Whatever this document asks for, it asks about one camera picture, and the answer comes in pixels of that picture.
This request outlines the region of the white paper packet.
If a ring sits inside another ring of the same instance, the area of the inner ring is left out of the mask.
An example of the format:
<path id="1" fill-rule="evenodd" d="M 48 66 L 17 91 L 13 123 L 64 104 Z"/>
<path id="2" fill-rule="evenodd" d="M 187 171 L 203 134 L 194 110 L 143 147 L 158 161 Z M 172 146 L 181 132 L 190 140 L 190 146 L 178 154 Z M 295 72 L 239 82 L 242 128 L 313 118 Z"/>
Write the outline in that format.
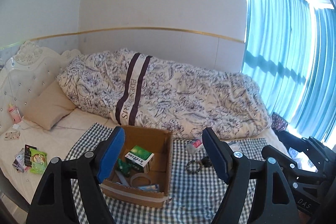
<path id="1" fill-rule="evenodd" d="M 230 142 L 228 142 L 228 145 L 233 152 L 241 151 L 240 143 L 238 141 L 230 141 Z"/>

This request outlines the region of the pink bottle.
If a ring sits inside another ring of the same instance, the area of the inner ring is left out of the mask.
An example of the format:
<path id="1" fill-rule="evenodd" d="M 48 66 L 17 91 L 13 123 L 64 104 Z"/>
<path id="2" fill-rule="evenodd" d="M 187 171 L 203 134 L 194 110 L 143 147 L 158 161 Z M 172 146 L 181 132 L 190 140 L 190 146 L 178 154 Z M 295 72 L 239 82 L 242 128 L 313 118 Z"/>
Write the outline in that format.
<path id="1" fill-rule="evenodd" d="M 15 124 L 18 124 L 19 122 L 21 122 L 22 120 L 21 115 L 19 113 L 18 108 L 15 105 L 9 104 L 8 112 Z"/>

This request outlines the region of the tape roll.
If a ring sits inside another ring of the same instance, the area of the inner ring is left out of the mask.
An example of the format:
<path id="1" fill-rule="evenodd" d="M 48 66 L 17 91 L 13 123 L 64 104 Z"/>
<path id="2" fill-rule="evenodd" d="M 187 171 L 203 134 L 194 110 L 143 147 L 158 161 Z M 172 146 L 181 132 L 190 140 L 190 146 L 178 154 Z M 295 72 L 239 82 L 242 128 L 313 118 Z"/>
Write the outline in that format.
<path id="1" fill-rule="evenodd" d="M 138 186 L 145 186 L 145 185 L 151 185 L 151 184 L 152 184 L 152 179 L 146 173 L 136 173 L 130 178 L 130 186 L 134 188 Z"/>

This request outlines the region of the green snack packet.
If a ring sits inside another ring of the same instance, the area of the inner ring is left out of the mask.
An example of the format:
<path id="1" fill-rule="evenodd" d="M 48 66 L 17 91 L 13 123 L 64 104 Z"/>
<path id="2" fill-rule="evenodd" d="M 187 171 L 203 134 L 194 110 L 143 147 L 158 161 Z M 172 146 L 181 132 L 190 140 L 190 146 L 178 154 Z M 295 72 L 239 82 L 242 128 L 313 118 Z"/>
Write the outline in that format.
<path id="1" fill-rule="evenodd" d="M 47 167 L 47 154 L 37 149 L 30 148 L 31 168 L 30 172 L 34 174 L 43 174 Z"/>

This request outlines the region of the bed with cream sheet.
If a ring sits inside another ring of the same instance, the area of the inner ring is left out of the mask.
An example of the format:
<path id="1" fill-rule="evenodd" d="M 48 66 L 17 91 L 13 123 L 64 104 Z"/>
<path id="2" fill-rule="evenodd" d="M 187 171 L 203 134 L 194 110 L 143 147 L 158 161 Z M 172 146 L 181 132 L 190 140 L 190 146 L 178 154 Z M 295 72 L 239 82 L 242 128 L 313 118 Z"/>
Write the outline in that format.
<path id="1" fill-rule="evenodd" d="M 61 119 L 50 131 L 31 121 L 22 120 L 19 124 L 21 135 L 18 140 L 5 140 L 4 136 L 1 136 L 1 170 L 14 188 L 30 202 L 41 176 L 29 171 L 21 173 L 13 167 L 13 161 L 18 152 L 28 144 L 45 152 L 49 160 L 55 156 L 65 159 L 74 144 L 94 123 L 109 128 L 116 126 L 110 119 L 79 109 L 75 109 L 70 115 Z M 205 150 L 201 149 L 192 156 L 192 159 L 199 160 L 205 155 Z"/>

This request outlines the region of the blue white small packet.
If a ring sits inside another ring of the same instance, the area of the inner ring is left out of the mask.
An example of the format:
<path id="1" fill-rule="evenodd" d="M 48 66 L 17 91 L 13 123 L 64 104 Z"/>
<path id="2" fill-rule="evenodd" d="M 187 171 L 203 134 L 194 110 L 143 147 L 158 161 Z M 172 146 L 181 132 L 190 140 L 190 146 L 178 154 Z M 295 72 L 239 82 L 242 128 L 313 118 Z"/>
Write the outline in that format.
<path id="1" fill-rule="evenodd" d="M 138 187 L 140 190 L 147 192 L 160 192 L 158 184 L 143 185 Z"/>

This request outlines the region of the dotted dark bag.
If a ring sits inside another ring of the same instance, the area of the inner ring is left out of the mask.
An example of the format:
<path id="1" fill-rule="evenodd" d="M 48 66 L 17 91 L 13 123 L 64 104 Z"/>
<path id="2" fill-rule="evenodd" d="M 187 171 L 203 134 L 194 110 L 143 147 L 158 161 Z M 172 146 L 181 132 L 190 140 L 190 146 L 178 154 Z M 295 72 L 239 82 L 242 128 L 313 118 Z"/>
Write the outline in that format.
<path id="1" fill-rule="evenodd" d="M 271 118 L 273 131 L 283 131 L 287 128 L 288 122 L 276 112 L 272 112 Z"/>

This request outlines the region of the cardboard box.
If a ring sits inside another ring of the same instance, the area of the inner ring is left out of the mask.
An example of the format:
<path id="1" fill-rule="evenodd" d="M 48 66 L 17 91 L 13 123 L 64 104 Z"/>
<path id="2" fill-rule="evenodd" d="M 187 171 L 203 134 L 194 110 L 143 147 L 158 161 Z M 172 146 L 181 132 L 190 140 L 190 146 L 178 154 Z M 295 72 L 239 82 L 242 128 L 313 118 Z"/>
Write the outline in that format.
<path id="1" fill-rule="evenodd" d="M 118 170 L 100 185 L 119 201 L 161 208 L 169 199 L 172 159 L 171 132 L 156 128 L 123 126 L 125 143 L 119 159 L 130 165 L 130 175 Z"/>

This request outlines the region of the green toy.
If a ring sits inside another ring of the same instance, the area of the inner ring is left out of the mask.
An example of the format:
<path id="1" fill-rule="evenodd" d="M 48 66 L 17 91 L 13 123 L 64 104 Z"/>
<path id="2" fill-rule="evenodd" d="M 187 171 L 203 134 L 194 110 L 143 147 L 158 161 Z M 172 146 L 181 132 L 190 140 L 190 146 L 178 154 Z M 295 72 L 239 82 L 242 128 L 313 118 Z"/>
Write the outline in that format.
<path id="1" fill-rule="evenodd" d="M 131 170 L 134 170 L 135 172 L 140 172 L 140 166 L 132 160 L 126 159 L 126 161 L 123 161 L 122 159 L 117 159 L 117 170 L 120 171 L 125 177 L 130 177 Z"/>

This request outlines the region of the phone with patterned case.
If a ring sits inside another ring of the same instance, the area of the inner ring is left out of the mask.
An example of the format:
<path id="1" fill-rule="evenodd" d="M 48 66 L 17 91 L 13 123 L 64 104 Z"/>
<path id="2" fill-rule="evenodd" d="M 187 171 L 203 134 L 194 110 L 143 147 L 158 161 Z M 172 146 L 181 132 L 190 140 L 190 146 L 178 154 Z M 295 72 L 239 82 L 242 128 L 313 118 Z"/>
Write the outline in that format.
<path id="1" fill-rule="evenodd" d="M 18 140 L 21 133 L 19 131 L 10 131 L 5 133 L 5 140 Z"/>

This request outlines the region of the teal curtain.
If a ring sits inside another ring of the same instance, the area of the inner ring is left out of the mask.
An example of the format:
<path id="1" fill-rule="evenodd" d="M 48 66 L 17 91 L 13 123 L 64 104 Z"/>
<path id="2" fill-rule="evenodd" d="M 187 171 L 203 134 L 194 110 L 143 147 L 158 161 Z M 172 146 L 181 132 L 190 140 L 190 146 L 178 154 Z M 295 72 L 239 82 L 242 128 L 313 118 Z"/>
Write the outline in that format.
<path id="1" fill-rule="evenodd" d="M 335 9 L 307 0 L 247 0 L 243 73 L 270 113 L 303 137 L 335 133 Z"/>

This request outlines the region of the red item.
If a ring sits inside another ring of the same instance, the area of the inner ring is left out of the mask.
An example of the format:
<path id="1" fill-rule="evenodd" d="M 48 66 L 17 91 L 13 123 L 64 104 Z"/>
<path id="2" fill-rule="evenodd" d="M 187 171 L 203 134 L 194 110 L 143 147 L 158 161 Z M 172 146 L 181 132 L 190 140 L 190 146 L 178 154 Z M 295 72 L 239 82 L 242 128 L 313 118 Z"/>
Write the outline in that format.
<path id="1" fill-rule="evenodd" d="M 202 148 L 203 148 L 203 142 L 202 139 L 200 138 L 193 139 L 192 141 L 190 141 L 190 143 L 186 145 L 186 150 L 190 155 L 194 155 Z"/>

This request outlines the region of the floral duvet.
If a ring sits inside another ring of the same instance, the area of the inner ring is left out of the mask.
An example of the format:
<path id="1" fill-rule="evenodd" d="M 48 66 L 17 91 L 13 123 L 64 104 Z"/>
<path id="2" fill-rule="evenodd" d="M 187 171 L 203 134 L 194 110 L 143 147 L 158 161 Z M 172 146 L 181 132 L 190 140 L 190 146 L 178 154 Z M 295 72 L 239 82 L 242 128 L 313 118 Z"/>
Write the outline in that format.
<path id="1" fill-rule="evenodd" d="M 122 48 L 75 57 L 57 77 L 81 110 L 114 123 L 194 138 L 210 127 L 219 139 L 260 135 L 271 117 L 258 85 L 220 72 Z"/>

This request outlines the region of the white tufted headboard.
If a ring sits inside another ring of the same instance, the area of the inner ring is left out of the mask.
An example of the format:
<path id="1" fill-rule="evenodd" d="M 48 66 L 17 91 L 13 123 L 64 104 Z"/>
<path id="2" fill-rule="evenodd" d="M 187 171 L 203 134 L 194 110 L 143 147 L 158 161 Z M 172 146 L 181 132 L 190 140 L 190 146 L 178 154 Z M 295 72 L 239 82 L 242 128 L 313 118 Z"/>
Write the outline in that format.
<path id="1" fill-rule="evenodd" d="M 27 106 L 37 98 L 67 64 L 80 55 L 77 49 L 59 54 L 48 47 L 40 47 L 26 41 L 19 51 L 10 57 L 1 69 L 1 133 L 14 124 L 9 113 L 10 106 L 16 107 L 24 116 Z"/>

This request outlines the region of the green white carton box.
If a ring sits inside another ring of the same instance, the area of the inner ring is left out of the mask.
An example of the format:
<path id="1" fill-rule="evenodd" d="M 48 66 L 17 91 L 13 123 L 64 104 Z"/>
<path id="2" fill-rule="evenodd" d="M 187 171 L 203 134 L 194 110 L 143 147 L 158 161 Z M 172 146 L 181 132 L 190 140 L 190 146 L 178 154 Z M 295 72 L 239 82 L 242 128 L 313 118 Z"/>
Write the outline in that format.
<path id="1" fill-rule="evenodd" d="M 154 153 L 135 145 L 128 153 L 125 154 L 124 158 L 125 160 L 129 159 L 135 161 L 140 166 L 140 173 L 148 173 L 154 161 Z"/>

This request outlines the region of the black card packet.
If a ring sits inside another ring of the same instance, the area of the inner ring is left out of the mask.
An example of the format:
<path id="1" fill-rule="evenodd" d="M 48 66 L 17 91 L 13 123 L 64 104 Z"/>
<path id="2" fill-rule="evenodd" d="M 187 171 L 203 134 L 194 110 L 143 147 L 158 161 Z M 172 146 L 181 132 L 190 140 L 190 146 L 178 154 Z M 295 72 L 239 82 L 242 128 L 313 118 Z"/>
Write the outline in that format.
<path id="1" fill-rule="evenodd" d="M 25 163 L 25 166 L 27 167 L 31 167 L 31 149 L 37 149 L 37 147 L 31 146 L 28 144 L 25 145 L 24 163 Z"/>

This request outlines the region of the black small bottle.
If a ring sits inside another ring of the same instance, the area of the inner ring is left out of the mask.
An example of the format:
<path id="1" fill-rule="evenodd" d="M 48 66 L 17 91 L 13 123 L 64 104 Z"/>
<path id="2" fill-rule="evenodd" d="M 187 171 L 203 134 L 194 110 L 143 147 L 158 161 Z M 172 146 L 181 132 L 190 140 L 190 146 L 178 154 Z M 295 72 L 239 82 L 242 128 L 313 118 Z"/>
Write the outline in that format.
<path id="1" fill-rule="evenodd" d="M 209 168 L 213 166 L 209 156 L 202 158 L 201 163 L 202 163 L 202 166 L 204 166 L 205 168 Z"/>

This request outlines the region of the beige pillow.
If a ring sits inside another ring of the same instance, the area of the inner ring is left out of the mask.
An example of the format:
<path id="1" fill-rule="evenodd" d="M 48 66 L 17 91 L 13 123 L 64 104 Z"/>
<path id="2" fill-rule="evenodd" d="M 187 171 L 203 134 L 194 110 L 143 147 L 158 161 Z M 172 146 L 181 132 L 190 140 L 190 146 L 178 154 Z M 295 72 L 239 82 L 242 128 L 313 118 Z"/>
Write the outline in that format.
<path id="1" fill-rule="evenodd" d="M 27 106 L 24 118 L 50 130 L 75 109 L 75 104 L 63 93 L 58 82 L 54 81 Z"/>

